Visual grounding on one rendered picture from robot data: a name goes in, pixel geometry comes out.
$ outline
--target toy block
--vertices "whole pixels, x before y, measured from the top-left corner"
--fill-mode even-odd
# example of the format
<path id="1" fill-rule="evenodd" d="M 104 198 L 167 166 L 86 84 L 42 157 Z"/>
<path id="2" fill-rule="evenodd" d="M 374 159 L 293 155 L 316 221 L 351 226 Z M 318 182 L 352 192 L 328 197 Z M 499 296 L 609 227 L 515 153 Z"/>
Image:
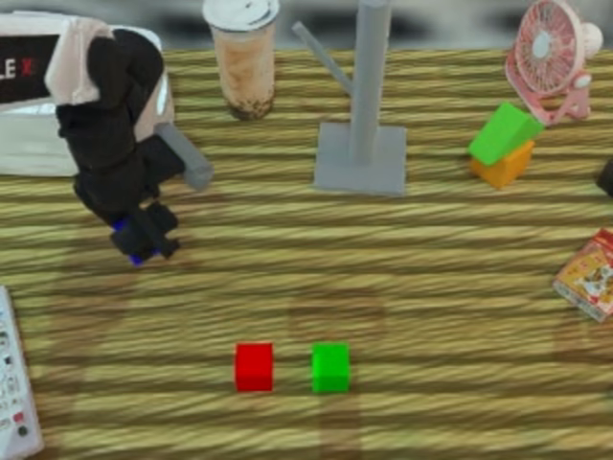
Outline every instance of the toy block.
<path id="1" fill-rule="evenodd" d="M 493 166 L 505 155 L 533 140 L 543 129 L 535 117 L 510 103 L 501 103 L 468 146 L 473 158 Z"/>
<path id="2" fill-rule="evenodd" d="M 519 177 L 528 168 L 532 158 L 534 141 L 528 141 L 519 149 L 493 166 L 486 166 L 476 158 L 470 160 L 470 170 L 484 179 L 492 187 L 502 189 Z"/>
<path id="3" fill-rule="evenodd" d="M 613 197 L 613 160 L 606 162 L 596 180 L 596 185 L 607 195 Z"/>
<path id="4" fill-rule="evenodd" d="M 272 391 L 272 343 L 237 344 L 234 380 L 239 392 Z"/>
<path id="5" fill-rule="evenodd" d="M 342 342 L 313 344 L 311 372 L 313 392 L 348 392 L 351 379 L 349 345 Z"/>

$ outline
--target pink fan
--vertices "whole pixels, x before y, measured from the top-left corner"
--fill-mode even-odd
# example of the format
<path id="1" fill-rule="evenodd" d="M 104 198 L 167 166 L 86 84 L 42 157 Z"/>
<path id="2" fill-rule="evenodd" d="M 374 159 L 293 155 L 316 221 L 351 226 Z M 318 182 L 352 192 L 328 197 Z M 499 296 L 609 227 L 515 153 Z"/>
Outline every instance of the pink fan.
<path id="1" fill-rule="evenodd" d="M 546 127 L 566 115 L 587 118 L 592 77 L 583 67 L 601 47 L 601 30 L 581 22 L 563 0 L 538 0 L 522 18 L 507 57 L 507 79 Z M 558 109 L 543 106 L 545 100 L 557 97 L 563 97 Z"/>

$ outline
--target striped wooden surface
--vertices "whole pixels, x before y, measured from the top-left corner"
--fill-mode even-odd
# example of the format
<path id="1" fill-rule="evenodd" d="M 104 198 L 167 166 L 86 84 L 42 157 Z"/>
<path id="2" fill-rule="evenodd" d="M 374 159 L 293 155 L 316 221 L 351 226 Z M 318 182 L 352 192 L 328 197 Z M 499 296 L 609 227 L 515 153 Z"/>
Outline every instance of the striped wooden surface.
<path id="1" fill-rule="evenodd" d="M 226 113 L 209 52 L 167 54 L 178 124 L 216 166 L 164 202 L 183 249 L 132 268 L 67 180 L 0 179 L 11 289 L 45 460 L 596 460 L 613 454 L 613 326 L 553 276 L 613 203 L 613 53 L 593 116 L 538 139 L 503 192 L 465 147 L 502 101 L 499 52 L 391 53 L 384 124 L 409 128 L 409 196 L 310 188 L 318 124 L 349 101 L 308 53 L 278 54 L 276 109 Z M 351 53 L 336 56 L 351 70 Z M 310 393 L 309 346 L 348 341 L 353 391 Z M 271 340 L 276 390 L 237 395 L 237 341 Z"/>

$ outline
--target plastic cup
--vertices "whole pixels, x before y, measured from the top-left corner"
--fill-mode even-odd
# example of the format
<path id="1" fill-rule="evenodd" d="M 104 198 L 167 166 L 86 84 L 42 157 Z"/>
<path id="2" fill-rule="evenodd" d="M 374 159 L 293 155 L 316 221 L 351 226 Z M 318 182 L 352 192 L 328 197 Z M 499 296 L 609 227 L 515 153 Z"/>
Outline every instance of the plastic cup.
<path id="1" fill-rule="evenodd" d="M 275 21 L 279 0 L 205 0 L 221 91 L 232 115 L 257 120 L 275 99 Z"/>

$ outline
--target gray background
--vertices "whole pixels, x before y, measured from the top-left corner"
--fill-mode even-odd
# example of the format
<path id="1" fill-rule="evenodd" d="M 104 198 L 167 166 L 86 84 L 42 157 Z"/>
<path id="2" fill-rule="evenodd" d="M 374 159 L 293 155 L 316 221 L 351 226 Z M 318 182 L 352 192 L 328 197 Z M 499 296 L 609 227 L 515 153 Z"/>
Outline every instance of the gray background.
<path id="1" fill-rule="evenodd" d="M 507 48 L 531 0 L 396 0 L 394 48 Z M 570 0 L 613 44 L 613 0 Z M 278 47 L 302 48 L 290 28 L 303 21 L 328 47 L 352 48 L 357 0 L 282 0 Z M 42 10 L 98 17 L 158 33 L 167 49 L 211 46 L 202 0 L 0 0 L 0 10 Z"/>

